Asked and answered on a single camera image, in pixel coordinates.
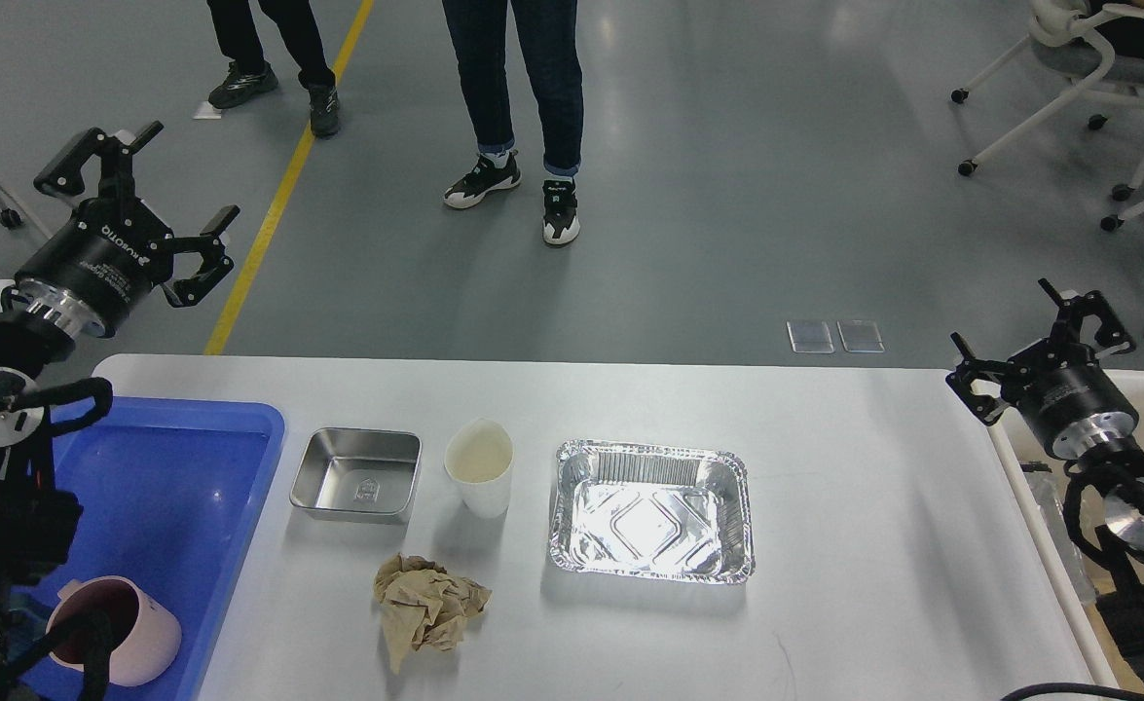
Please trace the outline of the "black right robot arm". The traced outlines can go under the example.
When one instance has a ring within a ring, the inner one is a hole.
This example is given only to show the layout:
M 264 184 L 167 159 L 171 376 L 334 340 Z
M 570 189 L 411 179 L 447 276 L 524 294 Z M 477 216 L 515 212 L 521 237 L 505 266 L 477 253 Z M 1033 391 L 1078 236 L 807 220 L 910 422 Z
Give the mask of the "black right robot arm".
M 982 424 L 1018 411 L 1044 456 L 1064 471 L 1060 531 L 1113 580 L 1095 607 L 1144 683 L 1141 414 L 1101 367 L 1102 356 L 1135 351 L 1135 338 L 1101 292 L 1065 294 L 1046 279 L 1039 284 L 1056 306 L 1051 332 L 1004 360 L 982 359 L 953 334 L 960 363 L 946 384 Z

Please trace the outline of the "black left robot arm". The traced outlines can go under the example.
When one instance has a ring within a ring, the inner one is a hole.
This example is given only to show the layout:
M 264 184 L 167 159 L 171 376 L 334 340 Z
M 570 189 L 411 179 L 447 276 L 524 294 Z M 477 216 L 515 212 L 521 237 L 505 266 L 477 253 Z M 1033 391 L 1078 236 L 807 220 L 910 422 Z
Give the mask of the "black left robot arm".
M 87 377 L 38 387 L 47 365 L 72 355 L 82 334 L 114 336 L 154 289 L 170 306 L 198 305 L 235 266 L 221 240 L 238 216 L 225 205 L 200 234 L 178 237 L 136 194 L 132 159 L 162 132 L 137 134 L 92 128 L 76 134 L 38 173 L 45 196 L 67 201 L 63 226 L 14 274 L 0 310 L 0 700 L 22 687 L 22 676 L 56 645 L 82 636 L 85 682 L 79 698 L 108 692 L 110 644 L 121 627 L 101 613 L 70 616 L 11 656 L 14 587 L 37 586 L 67 561 L 84 505 L 55 481 L 54 443 L 108 416 L 108 379 Z

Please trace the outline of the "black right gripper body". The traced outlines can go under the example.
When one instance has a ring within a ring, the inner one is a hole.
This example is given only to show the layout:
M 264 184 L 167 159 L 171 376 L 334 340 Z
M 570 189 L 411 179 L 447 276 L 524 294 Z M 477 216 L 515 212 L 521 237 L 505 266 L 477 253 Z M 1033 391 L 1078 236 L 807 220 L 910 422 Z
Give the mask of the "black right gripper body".
M 1014 363 L 1026 371 L 1014 405 L 1049 457 L 1079 459 L 1138 427 L 1138 412 L 1106 376 L 1093 346 L 1038 341 L 1014 355 Z

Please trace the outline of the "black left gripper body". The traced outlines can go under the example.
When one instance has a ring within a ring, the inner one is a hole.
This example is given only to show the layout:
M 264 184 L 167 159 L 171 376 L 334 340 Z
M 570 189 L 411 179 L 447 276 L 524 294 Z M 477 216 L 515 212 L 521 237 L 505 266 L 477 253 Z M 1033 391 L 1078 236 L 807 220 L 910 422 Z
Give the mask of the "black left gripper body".
M 154 285 L 169 277 L 170 266 L 154 262 L 150 242 L 170 237 L 172 229 L 142 200 L 127 212 L 118 200 L 85 200 L 14 280 L 27 297 L 37 285 L 67 292 L 95 316 L 88 333 L 112 338 Z

